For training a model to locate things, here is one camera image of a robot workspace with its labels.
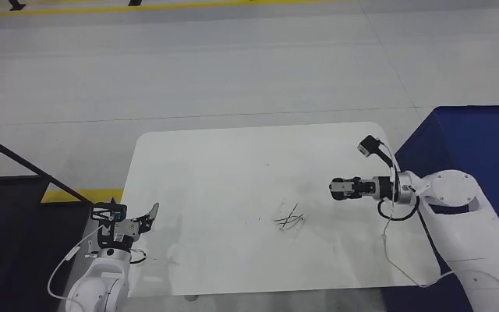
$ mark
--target table leg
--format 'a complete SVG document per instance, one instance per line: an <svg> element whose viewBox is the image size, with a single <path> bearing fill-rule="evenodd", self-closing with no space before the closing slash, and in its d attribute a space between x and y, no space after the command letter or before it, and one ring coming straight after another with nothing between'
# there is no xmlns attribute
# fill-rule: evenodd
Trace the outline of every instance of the table leg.
<svg viewBox="0 0 499 312"><path fill-rule="evenodd" d="M199 295L185 295L184 299L190 302L196 301Z"/></svg>

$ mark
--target blue platform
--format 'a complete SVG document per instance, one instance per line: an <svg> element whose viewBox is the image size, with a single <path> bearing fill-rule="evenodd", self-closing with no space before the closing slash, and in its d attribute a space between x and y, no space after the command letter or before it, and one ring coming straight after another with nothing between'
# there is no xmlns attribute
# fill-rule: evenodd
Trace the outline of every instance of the blue platform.
<svg viewBox="0 0 499 312"><path fill-rule="evenodd" d="M446 169L470 173L496 213L499 211L499 106L435 108L395 156L402 171L410 170L421 177ZM449 271L434 251L442 273ZM383 289L383 296L390 312L472 311L454 275L425 289L388 287Z"/></svg>

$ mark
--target white cable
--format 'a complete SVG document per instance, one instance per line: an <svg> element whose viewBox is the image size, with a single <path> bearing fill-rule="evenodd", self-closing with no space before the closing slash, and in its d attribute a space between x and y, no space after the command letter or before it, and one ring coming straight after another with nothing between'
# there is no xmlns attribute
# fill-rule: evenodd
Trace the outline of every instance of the white cable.
<svg viewBox="0 0 499 312"><path fill-rule="evenodd" d="M381 145L383 145L388 153L390 154L390 158L391 158L391 162L393 163L393 168L395 170L395 172L397 172L397 168L398 168L398 164L395 162L395 157L393 156L393 154L391 153L391 150L390 148L388 148L388 146L386 146L383 142L381 142ZM447 273L444 273L442 274L439 278L437 278L437 280L435 280L434 282L431 282L430 284L427 284L427 285L424 285L424 284L419 284L418 282L416 282L412 277L410 277L407 273L405 273L404 270L402 270L398 265L396 265L395 263L393 263L393 261L390 260L390 257L388 256L388 252L387 252L387 228L388 228L388 225L390 224L391 222L391 219L393 217L393 214L395 212L395 189L394 191L392 192L392 195L391 195L391 214L390 214L390 218L388 219L388 222L387 224L384 226L384 229L383 229L383 234L381 234L381 238L383 240L383 248L384 248L384 256L387 258L388 262L394 267L396 268L397 270L399 270L406 278L410 279L411 282L413 282L415 285L417 285L418 287L420 288L426 288L426 287L429 287L429 286L432 286L433 284L436 284L438 283L438 281L440 281L441 279L443 279L444 277L448 276L448 275L451 275L451 274L455 274L457 275L458 273L462 273L462 272L475 272L475 273L482 273L490 278L492 278L493 280L495 280L496 282L499 283L499 278L493 276L492 274L490 273L487 273L485 271L481 271L481 270L473 270L473 269L465 269L465 270L458 270L458 271L452 271L450 270L449 272Z"/></svg>
<svg viewBox="0 0 499 312"><path fill-rule="evenodd" d="M75 248L77 248L81 243L83 243L83 241L85 241L85 239L89 238L90 236L92 236L96 231L98 231L99 229L101 229L102 227L104 227L104 225L101 225L99 226L98 228L96 228L92 233L90 233L89 235L83 237L73 248L71 248L71 250L66 254L66 256L64 258L62 258L62 261L58 264L58 266L55 268L55 270L52 272L52 275L50 276L50 278L48 279L48 283L47 283L47 291L48 291L48 294L50 296L53 296L54 298L57 298L57 299L60 299L60 300L66 300L66 301L71 301L73 303L76 303L78 306L80 306L82 312L85 312L85 309L83 308L83 305L81 303L79 303L78 301L74 300L74 299L71 299L71 298L68 298L68 297L63 297L63 296L58 296L58 295L55 295L51 290L50 290L50 284L52 282L52 279L54 278L54 275L55 275L55 272L57 272L57 270L61 267L61 265L64 263L64 261L68 261L69 259L71 259L74 254L70 257L71 253L73 253L73 251L75 250Z"/></svg>

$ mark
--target thin metal wire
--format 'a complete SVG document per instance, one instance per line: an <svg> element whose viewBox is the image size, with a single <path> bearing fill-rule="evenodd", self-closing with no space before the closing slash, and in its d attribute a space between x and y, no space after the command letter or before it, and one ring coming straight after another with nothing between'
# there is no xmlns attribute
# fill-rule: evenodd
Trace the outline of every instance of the thin metal wire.
<svg viewBox="0 0 499 312"><path fill-rule="evenodd" d="M290 229L290 228L292 228L293 226L297 225L297 224L300 222L300 220L303 220L303 218L298 218L298 220L297 220L297 221L296 221L293 225L289 226L289 227L288 227L288 228L286 228L285 230Z"/></svg>
<svg viewBox="0 0 499 312"><path fill-rule="evenodd" d="M291 216L291 218L294 218L294 219L292 219L292 220L291 220L291 221L289 221L288 223L290 223L290 222L294 222L294 221L296 221L296 219L303 219L303 218L302 218L302 216L303 216L303 214L301 214L301 215L299 215L299 216L292 215L292 216Z"/></svg>
<svg viewBox="0 0 499 312"><path fill-rule="evenodd" d="M289 213L289 216L286 218L286 221L282 225L281 229L283 229L284 226L286 225L286 223L288 223L289 218L291 218L291 216L293 215L293 212L295 212L295 209L298 207L298 205L299 205L299 203L296 203L295 207L293 208L293 210L291 210L291 212Z"/></svg>

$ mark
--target wire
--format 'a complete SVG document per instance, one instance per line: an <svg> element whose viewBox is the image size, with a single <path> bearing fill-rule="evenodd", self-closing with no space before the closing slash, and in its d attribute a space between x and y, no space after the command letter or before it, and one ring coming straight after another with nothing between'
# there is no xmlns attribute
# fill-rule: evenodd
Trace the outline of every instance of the wire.
<svg viewBox="0 0 499 312"><path fill-rule="evenodd" d="M395 158L393 157L393 154L391 153L391 150L383 143L380 141L380 143L386 147L386 149L388 150L388 153L390 154L390 158L391 158L391 162L393 163L393 167L394 167L394 171L395 171L395 178L397 179L397 176L398 176L398 173L397 173L397 167L398 164L395 162ZM415 204L415 208L412 209L412 211L408 214L408 216L406 216L408 218L410 218L410 216L414 215L414 212L416 212L417 208L416 207L419 207L419 201L418 201L419 197L416 197L416 204ZM438 283L438 281L440 281L441 279L443 279L444 277L448 276L448 275L451 275L451 274L455 274L457 275L458 273L462 273L462 272L475 272L475 273L481 273L481 274L484 274L490 278L492 278L493 280L495 280L496 282L499 283L499 278L493 276L492 274L490 273L487 273L485 271L481 271L481 270L473 270L473 269L465 269L465 270L458 270L458 271L452 271L450 270L449 272L447 273L444 273L442 275L440 275L437 280L435 280L434 282L431 282L430 284L427 284L427 285L424 285L424 284L419 284L418 282L416 282L412 277L409 276L409 274L405 273L404 270L402 270L398 265L396 265L392 260L390 260L390 257L388 256L388 252L387 252L387 229L388 229L388 226L390 225L390 222L391 221L398 221L397 218L393 218L393 214L395 212L395 190L394 192L392 192L392 198L391 198L391 214L390 214L390 217L388 218L388 221L387 221L387 224L384 226L384 229L383 229L383 234L381 234L381 238L383 240L383 248L384 248L384 256L387 258L387 261L394 267L396 268L397 270L399 270L406 278L410 279L411 282L413 282L415 285L417 285L418 287L420 288L426 288L426 287L430 287L432 286L433 284L436 284Z"/></svg>
<svg viewBox="0 0 499 312"><path fill-rule="evenodd" d="M82 312L85 312L85 309L83 308L83 305L81 303L79 303L78 301L74 300L74 299L71 299L71 298L68 298L68 297L64 297L64 296L58 296L58 295L55 295L51 290L50 290L50 284L52 282L52 279L54 278L54 275L55 275L55 272L57 272L57 270L61 267L61 265L64 263L64 261L66 260L69 260L71 259L71 257L69 259L67 259L69 257L69 255L74 251L75 248L77 248L81 243L83 243L85 241L85 239L91 237L95 232L97 232L99 229L101 229L102 227L104 227L104 225L101 225L99 226L98 228L96 228L94 231L92 231L92 233L90 233L89 235L83 237L73 248L71 248L71 250L66 254L66 256L64 258L62 258L62 261L58 264L58 266L55 268L55 270L52 272L52 275L50 276L50 278L48 279L48 283L47 283L47 291L48 291L48 294L50 296L53 296L54 298L57 298L57 299L60 299L60 300L65 300L65 301L70 301L70 302L73 302L73 303L76 303L82 310Z"/></svg>
<svg viewBox="0 0 499 312"><path fill-rule="evenodd" d="M405 220L411 218L416 213L416 211L418 211L420 199L419 199L419 196L416 196L416 203L414 204L414 208L405 217L401 217L401 218L392 218L392 215L390 217L385 215L383 213L383 211L381 211L381 205L383 204L383 202L384 202L384 200L380 200L377 203L377 213L380 214L381 217L383 217L385 219L391 218L392 221L405 221Z"/></svg>
<svg viewBox="0 0 499 312"><path fill-rule="evenodd" d="M131 251L135 251L136 253L142 253L143 257L140 258L137 261L131 261L130 260L130 264L139 264L140 262L144 262L147 259L147 255L146 255L146 253L143 250L141 250L141 249L131 249Z"/></svg>

